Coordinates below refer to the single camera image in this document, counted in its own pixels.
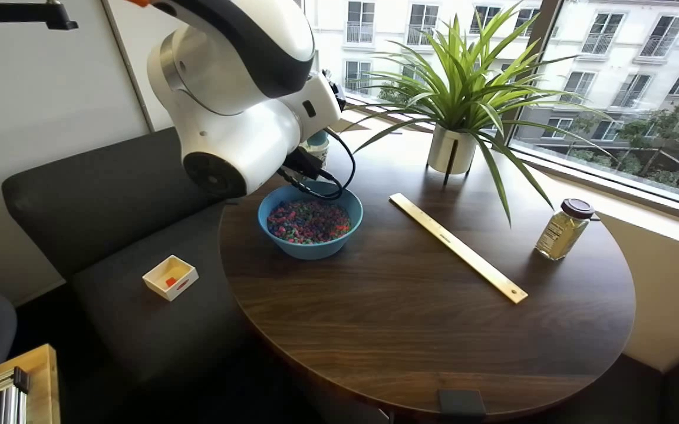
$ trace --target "round wooden table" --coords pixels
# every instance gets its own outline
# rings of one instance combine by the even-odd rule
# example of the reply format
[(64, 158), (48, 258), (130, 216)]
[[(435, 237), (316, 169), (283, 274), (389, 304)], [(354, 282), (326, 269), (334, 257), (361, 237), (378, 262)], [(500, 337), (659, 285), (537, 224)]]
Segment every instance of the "round wooden table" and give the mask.
[[(601, 222), (552, 263), (533, 251), (552, 210), (500, 163), (513, 225), (480, 156), (468, 179), (426, 169), (427, 142), (389, 138), (356, 156), (367, 206), (356, 237), (324, 262), (285, 257), (257, 225), (270, 186), (225, 206), (222, 258), (252, 327), (298, 369), (338, 394), (414, 417), (436, 394), (480, 394), (486, 418), (537, 411), (589, 385), (635, 323), (628, 262)], [(328, 169), (347, 158), (331, 150)], [(417, 222), (404, 192), (529, 292), (513, 304)]]

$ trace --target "wall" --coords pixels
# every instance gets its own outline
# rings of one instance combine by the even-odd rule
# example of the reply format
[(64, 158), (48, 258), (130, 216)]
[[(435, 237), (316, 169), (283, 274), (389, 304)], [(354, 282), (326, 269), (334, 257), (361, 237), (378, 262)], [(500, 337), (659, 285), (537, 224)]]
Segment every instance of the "wall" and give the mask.
[[(64, 5), (79, 30), (0, 23), (0, 183), (20, 169), (147, 132), (103, 3)], [(0, 289), (22, 304), (59, 282), (0, 196)]]
[(621, 243), (637, 285), (637, 323), (628, 353), (659, 369), (679, 360), (679, 216), (552, 175), (552, 192), (589, 199)]
[(679, 360), (679, 243), (607, 218), (637, 279), (637, 324), (628, 353), (667, 369)]

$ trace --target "building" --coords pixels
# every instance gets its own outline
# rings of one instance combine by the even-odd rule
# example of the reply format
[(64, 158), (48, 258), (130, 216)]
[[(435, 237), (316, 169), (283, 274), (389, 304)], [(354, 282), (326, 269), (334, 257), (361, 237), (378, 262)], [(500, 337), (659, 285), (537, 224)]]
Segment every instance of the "building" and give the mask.
[[(515, 3), (483, 0), (308, 0), (305, 9), (316, 30), (318, 66), (344, 84), (347, 92), (374, 96), (369, 73), (395, 71), (378, 53), (396, 49), (395, 43), (422, 44), (422, 32), (451, 22), (456, 13), (477, 37), (477, 16), (493, 19)], [(525, 23), (541, 3), (521, 3), (515, 23)], [(530, 120), (574, 126), (586, 108), (609, 112), (613, 120), (594, 122), (589, 138), (615, 142), (615, 130), (629, 120), (679, 100), (679, 3), (665, 0), (575, 0), (566, 3), (550, 27), (546, 59), (566, 62), (543, 67), (541, 82), (550, 89), (574, 92), (566, 105), (529, 110)], [(506, 53), (506, 63), (526, 49), (529, 35)], [(520, 138), (558, 144), (561, 132), (525, 130)]]

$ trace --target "wooden stick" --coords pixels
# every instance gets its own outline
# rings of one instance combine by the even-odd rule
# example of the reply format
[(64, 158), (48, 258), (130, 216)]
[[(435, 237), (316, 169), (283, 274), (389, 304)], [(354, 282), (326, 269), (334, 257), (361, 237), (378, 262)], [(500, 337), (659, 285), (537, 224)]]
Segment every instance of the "wooden stick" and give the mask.
[(520, 304), (529, 297), (517, 282), (513, 282), (506, 274), (492, 265), (483, 257), (480, 257), (471, 248), (468, 248), (460, 237), (447, 230), (436, 218), (414, 204), (407, 196), (395, 192), (389, 199), (402, 206), (408, 216), (414, 216), (421, 225), (426, 225), (435, 237), (438, 237), (447, 248), (451, 248), (464, 263), (480, 271), (496, 289), (500, 289), (513, 304)]

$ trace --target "plant pot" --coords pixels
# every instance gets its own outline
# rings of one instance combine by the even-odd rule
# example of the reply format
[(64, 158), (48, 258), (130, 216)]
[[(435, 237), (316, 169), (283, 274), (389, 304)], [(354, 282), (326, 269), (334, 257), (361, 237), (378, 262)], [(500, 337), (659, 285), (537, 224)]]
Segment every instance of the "plant pot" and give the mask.
[(443, 172), (449, 183), (451, 175), (468, 175), (477, 156), (477, 138), (471, 133), (443, 130), (436, 124), (427, 165)]

